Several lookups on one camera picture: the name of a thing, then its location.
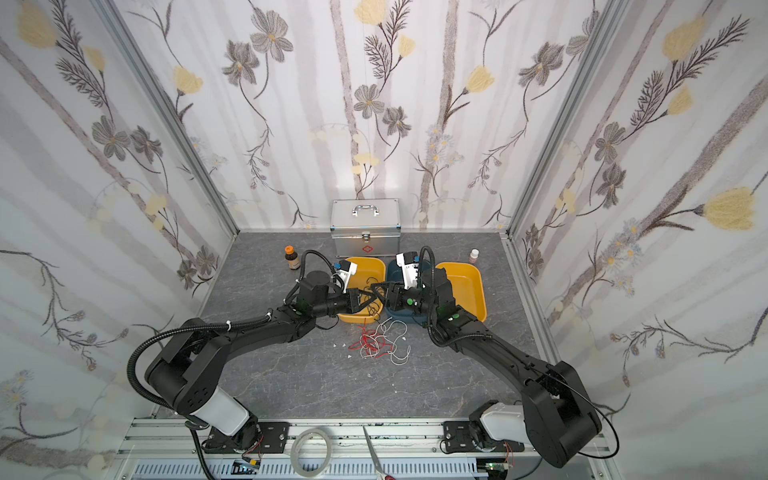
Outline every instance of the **small bottle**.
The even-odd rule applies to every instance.
[[[291,270],[298,270],[301,266],[299,254],[293,251],[293,247],[290,245],[286,247],[286,260],[288,260],[288,267]]]

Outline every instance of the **roll of tape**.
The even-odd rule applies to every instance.
[[[323,464],[312,471],[304,470],[301,465],[299,465],[299,450],[301,449],[301,445],[314,435],[320,435],[323,437],[323,440],[325,440],[326,443],[326,461],[323,462]],[[299,436],[296,437],[296,441],[293,442],[293,446],[291,446],[290,449],[290,464],[293,467],[293,470],[298,474],[303,476],[304,478],[312,478],[320,475],[323,473],[326,468],[328,468],[328,464],[331,462],[331,438],[328,436],[327,433],[325,433],[321,429],[309,429],[304,432],[301,432]]]

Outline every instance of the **yellow plastic bin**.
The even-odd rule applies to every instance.
[[[484,322],[485,318],[488,317],[488,311],[485,308],[485,294],[482,291],[480,270],[474,265],[460,262],[443,262],[439,263],[437,267],[444,268],[448,280],[451,280],[456,305],[464,307],[464,310]]]
[[[381,283],[386,278],[386,265],[378,258],[350,257],[347,260],[357,263],[357,272],[349,279],[348,288],[363,289],[371,283]],[[379,319],[381,311],[382,304],[377,300],[353,315],[340,313],[339,318],[347,323],[373,323]]]

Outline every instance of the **dark blue plastic bin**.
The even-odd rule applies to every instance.
[[[424,268],[431,268],[432,265],[429,262],[424,262]],[[397,260],[392,260],[386,266],[386,281],[388,282],[402,282],[402,269],[397,265]],[[405,323],[418,323],[423,325],[427,321],[426,315],[415,315],[414,312],[403,310],[392,310],[384,307],[385,319],[392,317],[393,320],[400,320]]]

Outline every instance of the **silver first aid box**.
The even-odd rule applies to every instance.
[[[396,198],[334,200],[331,237],[338,257],[388,257],[400,253]]]

